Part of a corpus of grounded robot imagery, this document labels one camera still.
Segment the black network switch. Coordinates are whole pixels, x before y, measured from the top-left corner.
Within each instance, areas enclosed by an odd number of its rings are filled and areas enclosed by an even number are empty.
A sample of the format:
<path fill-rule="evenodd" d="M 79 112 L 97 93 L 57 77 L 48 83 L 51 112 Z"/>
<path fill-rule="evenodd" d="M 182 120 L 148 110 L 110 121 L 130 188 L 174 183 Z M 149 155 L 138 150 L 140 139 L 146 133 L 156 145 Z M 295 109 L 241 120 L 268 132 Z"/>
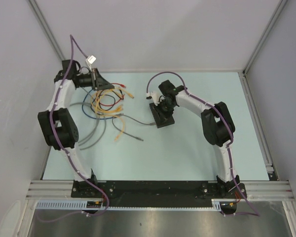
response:
<path fill-rule="evenodd" d="M 154 103 L 150 103 L 149 108 L 151 110 L 157 128 L 166 127 L 175 123 L 175 120 L 173 118 L 174 109 L 164 111 L 160 107 L 156 106 Z"/>

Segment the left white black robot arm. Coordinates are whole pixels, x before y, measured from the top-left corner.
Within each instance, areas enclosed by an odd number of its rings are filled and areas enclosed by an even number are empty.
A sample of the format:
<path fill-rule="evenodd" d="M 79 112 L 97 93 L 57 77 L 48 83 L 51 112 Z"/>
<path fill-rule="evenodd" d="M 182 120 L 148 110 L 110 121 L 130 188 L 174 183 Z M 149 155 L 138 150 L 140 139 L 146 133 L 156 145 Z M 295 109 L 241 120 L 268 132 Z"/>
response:
<path fill-rule="evenodd" d="M 69 112 L 72 96 L 77 88 L 93 90 L 113 89 L 98 69 L 81 74 L 81 65 L 73 59 L 62 61 L 62 69 L 54 79 L 55 91 L 48 108 L 37 115 L 44 139 L 48 146 L 59 151 L 73 169 L 74 182 L 71 196 L 94 197 L 99 185 L 91 167 L 86 164 L 78 145 L 78 128 Z"/>

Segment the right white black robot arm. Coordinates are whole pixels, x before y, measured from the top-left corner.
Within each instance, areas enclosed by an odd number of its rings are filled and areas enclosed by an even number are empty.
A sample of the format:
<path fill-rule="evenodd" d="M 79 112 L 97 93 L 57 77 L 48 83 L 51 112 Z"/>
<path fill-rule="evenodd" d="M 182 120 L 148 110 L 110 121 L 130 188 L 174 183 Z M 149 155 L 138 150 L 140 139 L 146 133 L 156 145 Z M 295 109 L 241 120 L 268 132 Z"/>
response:
<path fill-rule="evenodd" d="M 231 197 L 239 184 L 232 161 L 231 143 L 235 125 L 224 102 L 211 105 L 189 94 L 184 86 L 175 87 L 169 80 L 159 85 L 160 96 L 153 96 L 150 110 L 157 128 L 175 123 L 174 108 L 183 107 L 201 118 L 202 130 L 207 142 L 214 146 L 218 161 L 218 193 L 223 198 Z"/>

